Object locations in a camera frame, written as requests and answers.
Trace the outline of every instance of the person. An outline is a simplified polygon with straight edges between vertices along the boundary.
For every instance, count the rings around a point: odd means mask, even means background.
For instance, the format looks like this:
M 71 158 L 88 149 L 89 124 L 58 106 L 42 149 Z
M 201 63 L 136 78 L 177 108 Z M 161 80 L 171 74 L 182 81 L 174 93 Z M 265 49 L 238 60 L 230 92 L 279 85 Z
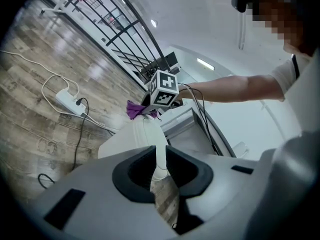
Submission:
M 228 76 L 207 82 L 190 83 L 202 92 L 206 101 L 231 103 L 255 100 L 284 100 L 285 93 L 304 71 L 318 45 L 317 14 L 314 0 L 252 0 L 253 20 L 265 21 L 265 26 L 284 39 L 284 50 L 291 59 L 276 67 L 270 74 Z M 192 99 L 186 88 L 179 86 L 177 100 Z

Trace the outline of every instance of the black cable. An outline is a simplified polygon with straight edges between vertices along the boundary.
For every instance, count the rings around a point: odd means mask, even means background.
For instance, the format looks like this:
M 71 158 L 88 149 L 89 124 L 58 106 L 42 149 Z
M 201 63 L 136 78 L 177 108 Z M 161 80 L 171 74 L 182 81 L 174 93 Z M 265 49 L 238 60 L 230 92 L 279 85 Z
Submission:
M 48 175 L 46 175 L 45 173 L 40 173 L 40 174 L 38 175 L 38 182 L 40 183 L 40 185 L 41 185 L 44 189 L 47 189 L 47 187 L 46 187 L 45 185 L 43 185 L 42 182 L 40 181 L 40 176 L 45 176 L 45 177 L 47 177 L 53 184 L 56 183 L 52 178 L 50 178 L 50 177 L 49 177 Z
M 205 125 L 205 128 L 206 128 L 206 130 L 207 130 L 207 133 L 208 133 L 208 135 L 209 135 L 209 139 L 210 139 L 210 142 L 211 142 L 211 146 L 212 146 L 213 150 L 218 153 L 218 150 L 217 150 L 217 148 L 216 148 L 216 146 L 215 146 L 215 144 L 214 144 L 214 140 L 212 139 L 212 136 L 211 136 L 210 131 L 209 131 L 209 124 L 208 124 L 208 118 L 207 118 L 207 115 L 206 115 L 205 99 L 204 99 L 203 93 L 202 93 L 200 90 L 198 90 L 198 89 L 192 88 L 192 87 L 189 86 L 188 84 L 185 84 L 185 83 L 181 84 L 181 83 L 179 83 L 179 82 L 178 82 L 178 84 L 180 84 L 180 85 L 185 85 L 185 86 L 189 87 L 190 90 L 191 90 L 191 92 L 192 92 L 192 94 L 193 94 L 193 96 L 195 97 L 195 99 L 197 99 L 197 97 L 196 97 L 194 91 L 198 91 L 198 92 L 201 94 L 203 111 L 200 109 L 197 100 L 195 101 L 195 104 L 196 104 L 197 108 L 199 109 L 199 113 L 200 113 L 200 116 L 202 117 L 202 120 L 204 121 L 204 125 Z
M 80 137 L 79 137 L 79 141 L 75 147 L 75 151 L 74 151 L 74 161 L 73 161 L 73 166 L 72 166 L 72 169 L 71 171 L 73 171 L 76 167 L 76 160 L 77 160 L 77 151 L 78 151 L 78 147 L 79 147 L 79 144 L 80 144 L 80 141 L 81 141 L 81 137 L 82 137 L 82 131 L 83 131 L 83 128 L 84 128 L 84 124 L 85 124 L 85 120 L 87 118 L 87 116 L 89 115 L 89 102 L 86 98 L 80 98 L 76 101 L 76 105 L 80 105 L 81 101 L 82 100 L 85 100 L 86 101 L 86 104 L 88 105 L 88 112 L 86 113 L 85 117 L 83 118 L 83 121 L 82 121 L 82 124 L 81 124 L 81 128 L 80 128 Z

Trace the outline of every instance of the purple cloth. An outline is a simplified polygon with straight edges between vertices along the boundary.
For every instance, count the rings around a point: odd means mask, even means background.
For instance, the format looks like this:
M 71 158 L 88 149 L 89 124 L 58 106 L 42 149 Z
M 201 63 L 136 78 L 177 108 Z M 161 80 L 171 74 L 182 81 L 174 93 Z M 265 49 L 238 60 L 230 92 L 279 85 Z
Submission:
M 131 100 L 128 100 L 126 103 L 126 114 L 131 120 L 135 119 L 138 115 L 142 115 L 142 111 L 146 106 L 134 104 Z M 158 117 L 158 112 L 155 110 L 150 111 L 147 115 L 152 116 L 153 118 Z

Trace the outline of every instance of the black rectangular slot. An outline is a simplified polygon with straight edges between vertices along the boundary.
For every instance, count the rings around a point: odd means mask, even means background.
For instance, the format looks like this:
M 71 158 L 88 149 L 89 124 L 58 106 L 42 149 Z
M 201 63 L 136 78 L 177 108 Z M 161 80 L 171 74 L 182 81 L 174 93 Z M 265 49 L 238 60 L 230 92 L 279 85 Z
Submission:
M 84 195 L 85 192 L 81 190 L 70 189 L 44 217 L 44 220 L 57 229 L 62 230 Z
M 252 174 L 254 171 L 254 169 L 252 169 L 252 168 L 247 168 L 247 167 L 243 167 L 240 165 L 234 165 L 234 166 L 232 166 L 231 169 L 238 171 L 238 172 L 241 172 L 241 173 L 244 173 L 244 174 Z

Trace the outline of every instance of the ceiling light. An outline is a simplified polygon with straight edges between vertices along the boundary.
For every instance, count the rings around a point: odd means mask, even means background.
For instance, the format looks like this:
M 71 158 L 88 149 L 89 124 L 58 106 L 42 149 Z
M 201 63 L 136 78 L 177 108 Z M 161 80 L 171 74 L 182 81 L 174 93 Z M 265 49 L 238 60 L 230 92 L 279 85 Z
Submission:
M 197 61 L 200 62 L 202 65 L 205 65 L 208 69 L 215 70 L 214 66 L 211 66 L 209 63 L 206 63 L 202 59 L 197 58 Z
M 155 28 L 157 27 L 157 25 L 158 25 L 158 22 L 156 21 L 156 20 L 151 20 L 151 24 L 152 24 L 152 26 L 154 26 Z

